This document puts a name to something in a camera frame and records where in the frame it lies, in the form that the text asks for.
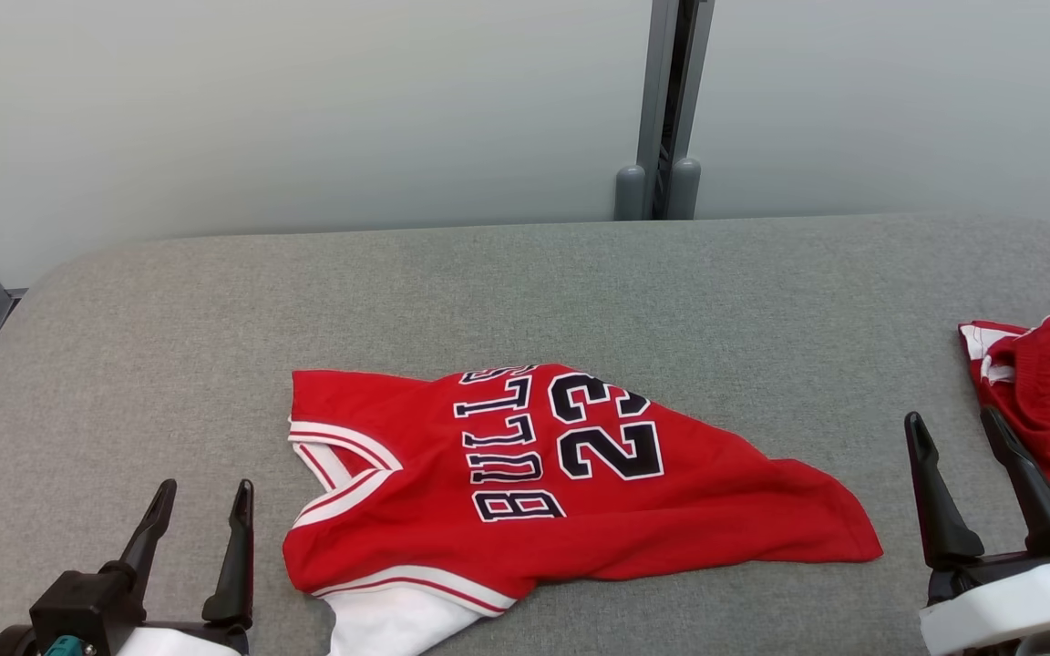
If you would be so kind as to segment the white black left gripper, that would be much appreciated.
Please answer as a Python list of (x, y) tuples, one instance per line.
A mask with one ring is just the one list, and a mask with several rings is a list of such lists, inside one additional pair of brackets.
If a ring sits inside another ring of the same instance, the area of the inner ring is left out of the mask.
[[(101, 573), (118, 573), (129, 596), (142, 604), (159, 539), (170, 527), (178, 482), (160, 483), (145, 514), (119, 559), (109, 560)], [(238, 483), (229, 512), (229, 539), (220, 564), (215, 592), (201, 610), (204, 622), (163, 621), (138, 626), (113, 655), (250, 655), (247, 630), (252, 626), (254, 597), (254, 485)]]

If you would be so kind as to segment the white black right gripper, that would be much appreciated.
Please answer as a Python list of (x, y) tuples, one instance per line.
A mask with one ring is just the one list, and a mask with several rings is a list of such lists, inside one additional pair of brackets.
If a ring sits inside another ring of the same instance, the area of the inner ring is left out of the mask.
[(1050, 482), (998, 407), (981, 424), (1018, 502), (1026, 552), (984, 557), (944, 478), (921, 415), (903, 427), (910, 460), (922, 557), (931, 569), (928, 606), (918, 613), (931, 655), (1050, 655)]

